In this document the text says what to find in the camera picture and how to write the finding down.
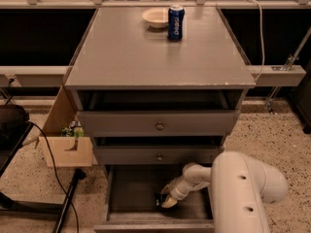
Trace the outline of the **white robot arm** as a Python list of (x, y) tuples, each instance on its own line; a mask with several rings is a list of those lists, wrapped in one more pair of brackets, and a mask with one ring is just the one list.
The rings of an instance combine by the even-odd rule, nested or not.
[(168, 209), (190, 193), (209, 189), (215, 233), (270, 233), (264, 204), (282, 201), (288, 182), (277, 168), (237, 151), (219, 154), (210, 167), (184, 166), (159, 203)]

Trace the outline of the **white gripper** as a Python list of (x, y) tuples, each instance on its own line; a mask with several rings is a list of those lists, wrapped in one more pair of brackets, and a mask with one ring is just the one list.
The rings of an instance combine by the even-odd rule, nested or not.
[(169, 209), (174, 207), (178, 200), (184, 200), (192, 192), (193, 183), (183, 177), (176, 178), (168, 183), (160, 192), (162, 196), (161, 207)]

